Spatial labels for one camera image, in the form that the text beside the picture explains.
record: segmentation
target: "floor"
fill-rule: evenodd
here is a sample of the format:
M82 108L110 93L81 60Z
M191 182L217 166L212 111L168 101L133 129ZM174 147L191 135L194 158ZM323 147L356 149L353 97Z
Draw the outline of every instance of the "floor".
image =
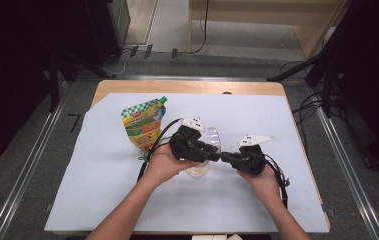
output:
M140 14L152 16L154 13L154 17L145 18L148 19L145 21L148 23L145 24L147 26L145 33L139 35L139 40L131 40L128 44L153 44L153 50L158 54L152 54L150 58L144 58L143 54L139 53L132 58L126 55L123 56L122 61L118 60L107 68L111 71L124 70L117 77L128 79L134 75L149 75L234 77L243 78L244 81L258 81L265 77L275 76L296 64L290 61L305 60L290 27L227 25L241 32L237 35L232 34L231 38L224 40L220 37L212 37L226 34L223 26L213 24L209 25L211 35L208 35L210 36L207 41L208 47L203 49L204 52L196 56L179 54L172 60L168 55L171 49L177 48L179 52L180 49L182 52L186 51L185 24L187 22L184 22L184 16L187 15L185 15L186 7L182 6L185 6L183 1L159 0L156 11L151 8L151 12ZM173 18L173 21L170 21L169 13L173 11L182 17ZM200 30L199 23L193 22L193 28ZM249 33L252 31L262 32L262 34L251 36ZM194 48L200 46L201 34L200 31L194 32ZM126 63L126 68L123 68L123 62ZM11 208L14 212L9 216L9 221L5 222L6 228L2 228L0 239L65 239L67 237L44 232L43 228L49 216L49 208L54 202L56 191L73 153L84 113L90 107L91 98L100 81L93 74L85 71L80 73L77 83L65 87L67 89L64 91L66 101L58 115L49 115L49 98L47 98L0 157L0 212L8 196L11 196L14 184L20 178L21 169L26 166L29 156L36 155L33 157L37 159L31 168L32 174L27 179L28 182L22 184L25 191L22 195L15 195L17 205ZM304 77L305 73L300 72L293 76L294 81L288 80L284 83L292 109L299 107L300 102L311 93L302 81L296 81ZM72 131L76 114L82 116L82 119L77 122L76 128ZM49 129L49 137L37 155L32 152L32 148L38 140L39 133L46 129L45 123L49 117L54 118L56 124ZM332 118L331 120L344 146L344 152L349 156L349 162L355 169L356 178L362 183L362 190L366 193L375 210L375 217L379 220L379 172L365 166L349 126L341 119ZM311 168L329 216L331 230L328 235L312 234L312 236L314 239L376 239L369 235L369 230L364 224L364 212L359 211L358 201L354 197L352 187L347 183L349 179L342 170L343 164L338 161L322 121L319 114L314 114L305 122L305 128ZM272 234L272 239L279 239L279 237Z

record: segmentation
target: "chip bag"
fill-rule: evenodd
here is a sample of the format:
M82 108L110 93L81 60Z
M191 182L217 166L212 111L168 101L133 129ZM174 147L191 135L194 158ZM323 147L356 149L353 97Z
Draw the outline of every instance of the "chip bag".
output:
M127 135L140 150L149 150L160 135L166 101L167 98L162 97L126 108L121 112Z

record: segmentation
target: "table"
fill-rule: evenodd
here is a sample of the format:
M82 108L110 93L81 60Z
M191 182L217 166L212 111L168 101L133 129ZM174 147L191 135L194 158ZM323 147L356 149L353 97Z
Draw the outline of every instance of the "table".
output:
M294 26L302 51L310 58L343 15L345 4L346 0L210 0L208 21ZM206 0L189 0L189 52L192 20L205 20L205 10Z
M262 148L275 157L291 179L291 186L287 188L289 211L306 231L329 231L329 222L322 211L320 195L281 84L161 80L108 80L99 84L46 231L89 232L125 197L136 181L141 165L136 159L141 152L124 135L121 110L129 104L163 95L168 98L164 126L175 115L193 117L198 113L204 125L217 128L226 151L237 151L238 137L247 131L273 133L276 140ZM241 106L235 100L250 104ZM238 110L232 108L236 106L244 113L252 107L258 109L249 118L232 118L229 126L229 121L223 119L232 114L223 111L223 106L231 106L228 112L235 114ZM281 151L281 146L285 146L285 151ZM277 230L271 218L247 183L223 162L211 163L209 172L201 178L183 173L161 185L135 227L135 233L139 234L274 231Z

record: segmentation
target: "white tabletop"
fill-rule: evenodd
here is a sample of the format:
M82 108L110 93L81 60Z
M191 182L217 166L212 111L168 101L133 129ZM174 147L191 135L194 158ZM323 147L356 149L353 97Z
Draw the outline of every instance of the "white tabletop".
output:
M162 128L200 117L215 127L222 150L238 151L246 134L274 136L261 145L290 178L289 211L307 232L328 232L320 196L284 96L111 93L86 113L45 230L92 231L134 186L142 153L128 140L123 109L166 96ZM177 129L171 128L166 136ZM249 185L221 161L200 178L180 173L161 185L136 227L140 233L266 233L276 227Z

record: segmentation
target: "gray floor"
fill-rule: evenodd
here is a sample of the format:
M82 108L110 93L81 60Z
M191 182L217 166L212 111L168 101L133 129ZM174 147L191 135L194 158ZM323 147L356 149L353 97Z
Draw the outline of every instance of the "gray floor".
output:
M150 58L144 59L143 53L133 58L125 58L125 61L126 75L120 76L124 79L131 79L131 75L222 76L246 78L245 81L258 81L263 77L274 76L286 63L279 60L192 55L179 55L173 60L165 54L154 54ZM122 64L113 64L110 67L120 69ZM299 73L300 78L304 75L303 72ZM82 123L80 120L74 132L70 133L75 118L68 114L84 115L90 107L98 82L99 79L82 71L78 81L70 86L64 109L4 239L65 239L65 236L43 231L49 215L49 211L45 211L45 208L54 201ZM284 87L293 109L297 108L301 101L310 94L309 89L302 84L302 81L301 84L295 80L286 81ZM32 118L17 134L5 154L0 157L0 207L13 187L20 168L46 120L48 108L49 98L39 106ZM359 148L345 122L340 119L334 119L334 122L352 164L379 213L379 172L365 167ZM323 203L331 213L329 215L330 233L312 234L312 236L315 239L370 239L319 118L314 115L306 120L305 128L311 168ZM272 234L272 237L279 239L277 234Z

